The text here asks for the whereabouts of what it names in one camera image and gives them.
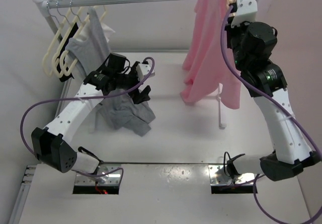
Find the pink t shirt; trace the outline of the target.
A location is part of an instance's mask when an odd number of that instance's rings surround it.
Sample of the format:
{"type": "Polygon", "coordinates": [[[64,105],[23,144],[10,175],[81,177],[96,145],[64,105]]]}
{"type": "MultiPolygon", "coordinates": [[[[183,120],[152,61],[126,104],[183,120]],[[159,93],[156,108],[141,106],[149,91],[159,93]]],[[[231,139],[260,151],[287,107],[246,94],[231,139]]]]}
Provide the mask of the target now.
{"type": "Polygon", "coordinates": [[[185,103],[196,103],[222,85],[222,103],[229,109],[239,108],[241,82],[226,66],[220,47],[227,3],[228,0],[197,0],[192,43],[182,66],[187,71],[186,87],[180,93],[185,103]]]}

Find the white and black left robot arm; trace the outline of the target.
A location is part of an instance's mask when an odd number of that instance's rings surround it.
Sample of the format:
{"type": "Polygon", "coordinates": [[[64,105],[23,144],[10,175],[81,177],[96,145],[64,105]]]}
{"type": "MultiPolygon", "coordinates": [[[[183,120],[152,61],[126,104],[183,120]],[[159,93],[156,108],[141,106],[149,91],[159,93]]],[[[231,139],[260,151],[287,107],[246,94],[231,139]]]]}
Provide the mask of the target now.
{"type": "Polygon", "coordinates": [[[97,157],[75,151],[69,143],[87,116],[104,100],[127,94],[134,104],[150,100],[150,86],[142,91],[139,87],[154,74],[155,60],[147,57],[135,62],[130,72],[124,69],[127,58],[111,53],[97,70],[84,79],[68,105],[43,128],[35,128],[31,140],[36,159],[52,168],[66,173],[98,178],[102,164],[97,157]]]}

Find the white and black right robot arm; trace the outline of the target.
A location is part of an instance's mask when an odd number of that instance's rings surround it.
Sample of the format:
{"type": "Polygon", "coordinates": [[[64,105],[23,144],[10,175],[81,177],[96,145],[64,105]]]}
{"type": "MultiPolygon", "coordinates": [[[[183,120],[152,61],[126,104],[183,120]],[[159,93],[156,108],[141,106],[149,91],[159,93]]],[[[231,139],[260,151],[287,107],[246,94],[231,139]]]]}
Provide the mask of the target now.
{"type": "Polygon", "coordinates": [[[253,173],[280,181],[320,163],[321,152],[310,148],[307,132],[293,115],[284,74],[270,60],[277,44],[277,30],[262,22],[223,24],[220,43],[226,66],[259,107],[273,146],[267,156],[240,154],[229,159],[226,164],[229,176],[253,173]]]}

